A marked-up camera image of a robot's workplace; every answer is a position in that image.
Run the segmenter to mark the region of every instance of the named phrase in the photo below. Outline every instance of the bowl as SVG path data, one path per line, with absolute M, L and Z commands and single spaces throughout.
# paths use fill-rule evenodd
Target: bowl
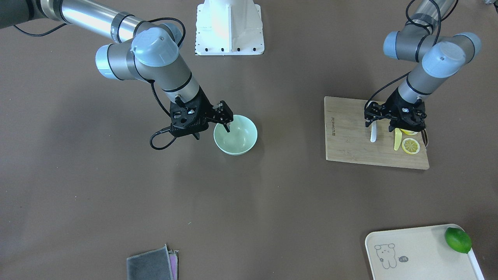
M 257 139 L 257 129 L 247 117 L 234 115 L 230 123 L 230 132 L 221 124 L 216 124 L 213 131 L 215 143 L 223 152 L 230 155 L 241 155 L 249 151 Z

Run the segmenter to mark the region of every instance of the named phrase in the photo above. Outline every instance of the brown table surface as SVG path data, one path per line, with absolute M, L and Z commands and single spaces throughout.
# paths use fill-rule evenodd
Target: brown table surface
M 211 127 L 155 151 L 149 137 L 168 119 L 146 83 L 97 71 L 109 39 L 77 26 L 42 38 L 0 30 L 1 279 L 122 280 L 127 257 L 168 243 L 181 280 L 367 280 L 369 232 L 446 223 L 469 233 L 496 279 L 492 6 L 460 1 L 442 24 L 442 35 L 474 32 L 483 48 L 426 102 L 421 171 L 325 160 L 324 96 L 366 99 L 415 66 L 382 52 L 408 1 L 258 0 L 266 51 L 244 57 L 194 55 L 199 0 L 102 3 L 184 21 L 184 59 L 212 102 L 254 121 L 257 143 L 226 155 Z

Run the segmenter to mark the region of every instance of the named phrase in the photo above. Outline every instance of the cartoon bear illustration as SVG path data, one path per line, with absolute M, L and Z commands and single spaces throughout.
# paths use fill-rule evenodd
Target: cartoon bear illustration
M 382 244 L 375 245 L 375 250 L 377 252 L 377 257 L 382 262 L 382 266 L 385 269 L 395 268 L 396 267 L 396 252 L 394 251 L 394 244 Z

